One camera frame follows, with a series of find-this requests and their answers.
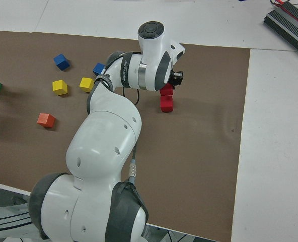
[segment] brown mat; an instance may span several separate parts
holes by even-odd
[[[230,241],[249,50],[184,47],[174,111],[161,113],[159,92],[140,91],[136,185],[149,223]],[[80,80],[116,50],[137,51],[138,42],[0,32],[1,184],[31,191],[47,173],[67,171],[66,150],[87,116]],[[53,62],[60,53],[71,61],[65,72]],[[52,92],[59,79],[69,85],[65,96]],[[136,91],[126,96],[135,101]],[[54,128],[36,124],[40,112],[57,118]]]

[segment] yellow cube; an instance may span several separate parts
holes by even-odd
[[[92,78],[83,77],[80,83],[80,88],[85,92],[90,92],[94,86]]]
[[[53,92],[57,95],[63,95],[67,93],[67,84],[63,80],[53,82]]]

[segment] blue cube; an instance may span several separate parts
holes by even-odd
[[[57,57],[55,57],[54,61],[57,67],[62,71],[69,67],[69,63],[63,54],[59,54]]]
[[[99,74],[101,74],[101,72],[103,71],[105,65],[101,64],[101,63],[97,63],[96,66],[93,69],[93,73],[97,76]]]

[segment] brown table surface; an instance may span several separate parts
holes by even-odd
[[[140,90],[136,186],[149,223],[230,241],[250,51],[184,47],[175,65],[184,80],[174,91],[172,113],[160,111],[159,92]],[[66,150],[87,116],[88,94],[79,83],[94,78],[95,64],[116,50],[139,51],[138,42],[0,32],[1,184],[31,191],[44,175],[68,171]],[[53,62],[60,53],[71,63],[66,71]],[[64,96],[52,92],[60,79],[68,84]],[[135,102],[136,90],[126,96]],[[54,128],[36,124],[41,112],[57,118]]]

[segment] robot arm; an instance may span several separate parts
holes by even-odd
[[[133,103],[114,90],[160,90],[185,49],[159,22],[141,25],[138,39],[142,54],[112,54],[95,80],[87,100],[89,115],[66,153],[72,175],[47,175],[31,193],[29,215],[42,239],[145,240],[141,237],[148,218],[145,205],[133,183],[121,182],[122,167],[140,134],[141,117]]]

